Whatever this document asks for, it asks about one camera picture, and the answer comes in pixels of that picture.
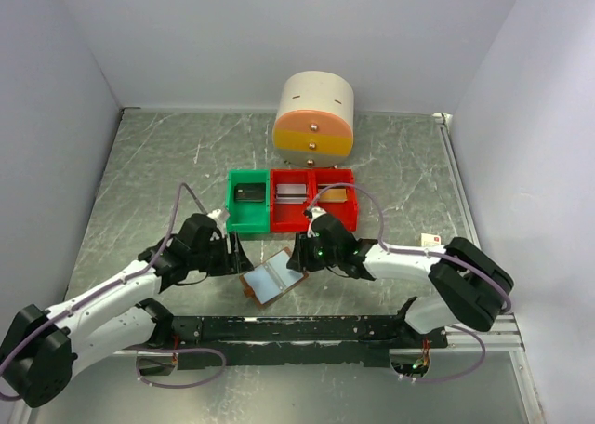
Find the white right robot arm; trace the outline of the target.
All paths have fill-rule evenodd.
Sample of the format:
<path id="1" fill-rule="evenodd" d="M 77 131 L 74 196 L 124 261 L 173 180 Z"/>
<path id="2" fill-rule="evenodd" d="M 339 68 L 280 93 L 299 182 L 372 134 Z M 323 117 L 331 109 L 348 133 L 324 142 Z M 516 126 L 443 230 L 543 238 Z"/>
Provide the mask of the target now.
<path id="1" fill-rule="evenodd" d="M 511 309 L 512 277 L 466 238 L 431 247 L 388 245 L 379 238 L 355 237 L 319 207 L 305 215 L 309 226 L 295 236 L 288 269 L 337 268 L 356 280 L 427 281 L 433 286 L 434 294 L 411 298 L 399 311 L 394 335 L 405 347 L 415 347 L 445 326 L 463 324 L 487 332 L 498 315 Z"/>

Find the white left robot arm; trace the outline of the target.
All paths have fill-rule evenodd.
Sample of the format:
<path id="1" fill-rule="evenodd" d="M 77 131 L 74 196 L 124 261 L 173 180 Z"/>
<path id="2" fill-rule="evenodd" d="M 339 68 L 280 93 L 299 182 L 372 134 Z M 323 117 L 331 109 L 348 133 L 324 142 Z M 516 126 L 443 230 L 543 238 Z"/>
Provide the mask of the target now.
<path id="1" fill-rule="evenodd" d="M 190 272 L 217 277 L 252 268 L 238 235 L 226 230 L 228 217 L 225 209 L 193 214 L 107 281 L 44 310 L 21 309 L 1 343 L 1 378 L 15 400 L 40 407 L 117 351 L 168 345 L 173 315 L 157 295 L 182 285 Z"/>

